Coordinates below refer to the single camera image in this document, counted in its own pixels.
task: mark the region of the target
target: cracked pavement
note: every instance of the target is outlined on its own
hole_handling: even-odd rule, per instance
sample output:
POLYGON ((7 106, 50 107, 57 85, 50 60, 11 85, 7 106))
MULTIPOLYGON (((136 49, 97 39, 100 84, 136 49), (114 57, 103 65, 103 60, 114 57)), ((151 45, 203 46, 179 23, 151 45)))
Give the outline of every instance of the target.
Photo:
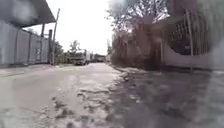
POLYGON ((221 128, 224 73, 99 63, 0 77, 0 128, 221 128))

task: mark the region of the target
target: foliage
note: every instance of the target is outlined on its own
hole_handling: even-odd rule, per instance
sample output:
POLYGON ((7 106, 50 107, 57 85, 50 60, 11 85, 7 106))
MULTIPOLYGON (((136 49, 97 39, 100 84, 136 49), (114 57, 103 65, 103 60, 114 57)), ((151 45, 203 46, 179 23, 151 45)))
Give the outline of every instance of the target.
POLYGON ((107 43, 107 54, 110 55, 112 53, 112 46, 110 43, 107 43))
POLYGON ((37 31, 35 31, 32 28, 29 28, 27 31, 30 32, 30 33, 32 33, 32 34, 38 35, 37 31))
POLYGON ((139 24, 151 24, 166 14, 166 0, 115 0, 110 3, 109 18, 114 29, 129 29, 139 24))
POLYGON ((151 24, 167 14, 167 0, 123 0, 110 4, 114 27, 112 63, 135 67, 158 67, 158 43, 151 24))
POLYGON ((63 55, 64 51, 60 43, 57 41, 55 42, 55 57, 59 57, 63 55))
POLYGON ((78 49, 79 49, 79 42, 77 40, 73 41, 71 44, 70 44, 70 51, 72 53, 76 52, 78 49))

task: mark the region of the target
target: sky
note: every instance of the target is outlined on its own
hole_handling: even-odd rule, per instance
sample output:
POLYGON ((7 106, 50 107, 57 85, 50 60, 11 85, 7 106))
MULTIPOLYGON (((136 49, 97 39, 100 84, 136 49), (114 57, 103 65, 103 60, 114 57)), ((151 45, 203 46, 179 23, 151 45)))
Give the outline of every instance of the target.
MULTIPOLYGON (((109 0, 46 0, 56 17, 61 9, 56 40, 65 51, 70 43, 78 40, 82 49, 93 53, 107 54, 107 40, 111 40, 112 28, 107 16, 109 0)), ((39 34, 41 26, 32 27, 39 34)), ((45 33, 53 29, 54 24, 45 27, 45 33)))

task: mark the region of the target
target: roof overhang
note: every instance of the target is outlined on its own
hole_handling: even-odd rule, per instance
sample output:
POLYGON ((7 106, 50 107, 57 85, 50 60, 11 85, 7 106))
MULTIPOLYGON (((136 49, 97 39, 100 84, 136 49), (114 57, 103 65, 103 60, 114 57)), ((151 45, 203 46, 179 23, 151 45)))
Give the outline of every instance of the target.
POLYGON ((46 0, 0 0, 0 19, 16 27, 55 22, 46 0))

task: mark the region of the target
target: fence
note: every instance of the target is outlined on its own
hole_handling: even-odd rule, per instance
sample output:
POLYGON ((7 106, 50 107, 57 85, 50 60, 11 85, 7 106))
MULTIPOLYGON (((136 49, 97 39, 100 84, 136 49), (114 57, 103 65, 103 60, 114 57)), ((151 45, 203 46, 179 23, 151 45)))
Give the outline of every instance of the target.
POLYGON ((224 70, 223 6, 215 5, 213 2, 204 10, 188 10, 164 22, 164 65, 224 70))
POLYGON ((46 38, 0 21, 0 65, 49 62, 46 38))

